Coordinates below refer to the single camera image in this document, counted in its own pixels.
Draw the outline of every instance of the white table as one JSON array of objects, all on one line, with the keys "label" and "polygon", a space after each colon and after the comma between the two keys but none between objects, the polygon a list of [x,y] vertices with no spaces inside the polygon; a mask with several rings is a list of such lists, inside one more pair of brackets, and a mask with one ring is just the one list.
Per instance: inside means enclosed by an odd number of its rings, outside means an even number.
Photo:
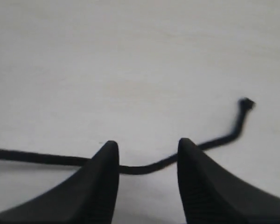
[{"label": "white table", "polygon": [[[92,157],[107,140],[145,165],[229,131],[209,151],[280,196],[280,0],[0,0],[0,147]],[[0,161],[0,211],[76,168]],[[121,176],[114,223],[182,223],[176,166]]]}]

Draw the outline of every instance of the black plastic object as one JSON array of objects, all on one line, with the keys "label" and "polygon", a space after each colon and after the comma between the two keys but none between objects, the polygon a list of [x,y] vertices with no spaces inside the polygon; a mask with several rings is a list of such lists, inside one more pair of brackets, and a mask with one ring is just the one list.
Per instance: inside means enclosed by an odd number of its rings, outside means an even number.
[{"label": "black plastic object", "polygon": [[[232,131],[227,135],[212,139],[199,145],[201,150],[208,150],[221,145],[229,144],[240,137],[245,124],[245,118],[248,112],[254,107],[255,103],[249,98],[242,98],[238,102],[238,116]],[[0,148],[0,160],[33,162],[40,164],[65,165],[65,166],[83,166],[89,159],[73,156],[39,154],[23,151],[7,150]],[[119,166],[119,172],[127,175],[145,175],[150,174],[170,166],[177,161],[177,153],[162,159],[160,161],[145,166]]]},{"label": "black plastic object", "polygon": [[280,198],[226,171],[189,139],[179,142],[177,169],[189,224],[280,224]]},{"label": "black plastic object", "polygon": [[119,184],[119,151],[108,141],[69,179],[0,213],[0,224],[110,224]]}]

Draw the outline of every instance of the black cable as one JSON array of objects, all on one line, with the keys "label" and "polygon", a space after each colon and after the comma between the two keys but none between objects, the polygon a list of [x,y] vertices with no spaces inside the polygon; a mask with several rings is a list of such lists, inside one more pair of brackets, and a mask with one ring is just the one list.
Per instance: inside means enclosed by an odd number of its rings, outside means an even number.
[{"label": "black cable", "polygon": [[[235,126],[231,131],[231,133],[229,133],[226,136],[213,139],[211,141],[207,141],[205,143],[198,145],[198,147],[201,150],[207,150],[221,145],[226,145],[236,140],[241,135],[245,123],[245,118],[248,112],[253,108],[255,103],[248,98],[243,98],[239,100],[238,104],[239,104],[239,113]],[[89,158],[39,154],[39,153],[0,149],[0,160],[81,167],[89,160]],[[120,165],[119,172],[121,174],[126,174],[126,175],[145,175],[164,169],[165,167],[170,166],[176,161],[177,161],[177,153],[163,160],[145,166],[131,167],[131,166]]]}]

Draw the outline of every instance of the white surface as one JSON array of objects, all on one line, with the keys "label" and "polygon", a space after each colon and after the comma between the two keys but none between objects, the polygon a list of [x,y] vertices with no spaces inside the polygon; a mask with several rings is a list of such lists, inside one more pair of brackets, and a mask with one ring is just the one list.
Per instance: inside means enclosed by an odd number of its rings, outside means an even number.
[{"label": "white surface", "polygon": [[[208,154],[280,196],[280,0],[0,0],[0,147],[144,165],[229,131]],[[0,211],[76,169],[0,161]],[[176,167],[121,176],[115,223],[184,222]]]}]

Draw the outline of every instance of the textured black plastic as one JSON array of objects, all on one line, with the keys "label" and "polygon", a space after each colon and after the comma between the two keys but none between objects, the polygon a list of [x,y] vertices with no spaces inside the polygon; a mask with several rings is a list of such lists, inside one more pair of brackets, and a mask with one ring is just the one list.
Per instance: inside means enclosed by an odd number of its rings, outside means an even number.
[{"label": "textured black plastic", "polygon": [[118,145],[108,141],[66,181],[0,213],[0,224],[110,224],[118,185]]},{"label": "textured black plastic", "polygon": [[226,171],[189,139],[179,142],[177,169],[189,224],[280,224],[280,198]]}]

